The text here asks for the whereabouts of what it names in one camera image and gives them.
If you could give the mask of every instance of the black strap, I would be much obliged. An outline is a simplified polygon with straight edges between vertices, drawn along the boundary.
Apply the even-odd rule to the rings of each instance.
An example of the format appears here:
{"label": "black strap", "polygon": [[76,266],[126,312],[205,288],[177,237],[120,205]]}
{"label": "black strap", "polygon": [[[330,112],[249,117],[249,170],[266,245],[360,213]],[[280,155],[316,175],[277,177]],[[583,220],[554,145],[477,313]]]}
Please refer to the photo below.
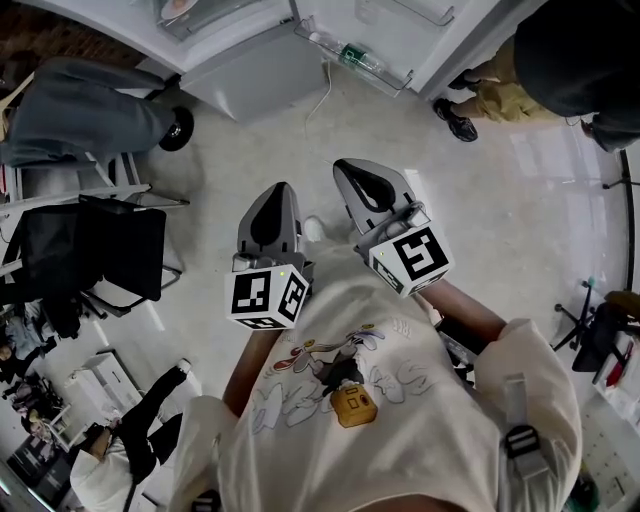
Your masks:
{"label": "black strap", "polygon": [[131,489],[129,489],[129,494],[127,495],[127,501],[124,502],[124,508],[122,509],[122,512],[129,512],[129,508],[131,508],[131,502],[133,501],[133,496],[136,493],[136,489],[138,487],[138,484],[131,484]]}

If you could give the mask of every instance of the backpack strap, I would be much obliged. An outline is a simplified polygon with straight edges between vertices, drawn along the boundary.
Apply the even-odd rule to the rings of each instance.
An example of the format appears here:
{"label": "backpack strap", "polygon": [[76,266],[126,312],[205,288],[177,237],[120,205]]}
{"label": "backpack strap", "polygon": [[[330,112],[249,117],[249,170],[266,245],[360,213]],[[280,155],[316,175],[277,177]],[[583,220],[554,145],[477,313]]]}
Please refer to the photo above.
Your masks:
{"label": "backpack strap", "polygon": [[129,488],[129,494],[127,494],[127,500],[124,502],[124,508],[122,509],[122,512],[129,512],[129,509],[131,508],[131,504],[133,502],[133,497],[136,494],[137,487],[138,487],[138,484],[134,484],[133,482],[131,483],[131,487]]}
{"label": "backpack strap", "polygon": [[524,375],[505,379],[504,395],[508,432],[504,439],[507,459],[513,461],[520,478],[527,480],[549,470],[540,451],[538,431],[527,422],[527,387]]}

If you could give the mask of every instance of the cartoon graphic print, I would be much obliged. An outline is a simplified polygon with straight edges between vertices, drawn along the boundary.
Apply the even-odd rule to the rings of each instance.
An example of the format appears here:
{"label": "cartoon graphic print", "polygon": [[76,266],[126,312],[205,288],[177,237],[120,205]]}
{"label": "cartoon graphic print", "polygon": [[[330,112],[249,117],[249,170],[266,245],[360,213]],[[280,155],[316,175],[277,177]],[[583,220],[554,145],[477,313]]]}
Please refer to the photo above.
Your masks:
{"label": "cartoon graphic print", "polygon": [[[323,403],[323,409],[328,409],[330,404],[338,415],[340,425],[345,428],[372,422],[378,408],[364,387],[365,379],[358,368],[356,356],[358,346],[376,350],[377,340],[383,339],[385,335],[382,332],[375,330],[372,324],[367,324],[331,345],[308,340],[301,347],[291,350],[293,357],[275,363],[273,369],[276,372],[292,369],[294,373],[302,373],[310,368],[317,381],[313,390],[312,382],[303,383],[307,384],[304,391],[298,388],[287,398],[282,409],[282,413],[288,415],[287,424],[295,424],[312,416],[319,402]],[[313,355],[336,350],[338,352],[330,362]]]}
{"label": "cartoon graphic print", "polygon": [[[405,320],[390,319],[389,327],[404,338],[411,338]],[[285,390],[282,383],[255,389],[252,395],[252,433],[274,429],[278,421],[288,427],[299,425],[317,413],[336,415],[344,428],[365,425],[375,420],[378,406],[385,400],[401,404],[405,395],[421,395],[429,387],[427,367],[404,361],[393,373],[385,365],[367,368],[364,355],[377,350],[385,334],[365,324],[344,339],[330,345],[307,340],[289,351],[290,358],[269,367],[263,380],[292,371],[309,376]]]}

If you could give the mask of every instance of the black jacket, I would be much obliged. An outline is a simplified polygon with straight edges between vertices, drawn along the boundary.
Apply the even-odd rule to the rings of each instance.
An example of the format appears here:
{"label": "black jacket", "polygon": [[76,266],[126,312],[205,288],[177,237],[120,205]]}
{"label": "black jacket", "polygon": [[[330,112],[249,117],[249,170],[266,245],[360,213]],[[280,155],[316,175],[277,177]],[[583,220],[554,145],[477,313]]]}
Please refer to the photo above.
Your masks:
{"label": "black jacket", "polygon": [[638,0],[549,0],[518,26],[515,69],[525,91],[552,112],[596,112],[606,151],[640,138]]}

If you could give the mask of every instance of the chair wheel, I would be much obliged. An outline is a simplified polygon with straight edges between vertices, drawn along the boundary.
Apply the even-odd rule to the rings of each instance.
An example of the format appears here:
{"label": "chair wheel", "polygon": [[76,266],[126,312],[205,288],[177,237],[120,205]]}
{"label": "chair wheel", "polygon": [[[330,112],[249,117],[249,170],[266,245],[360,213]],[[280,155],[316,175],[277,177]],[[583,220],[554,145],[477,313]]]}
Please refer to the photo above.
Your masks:
{"label": "chair wheel", "polygon": [[176,115],[176,122],[171,125],[167,134],[159,142],[165,151],[178,151],[185,147],[193,135],[194,121],[193,115],[184,107],[173,109]]}

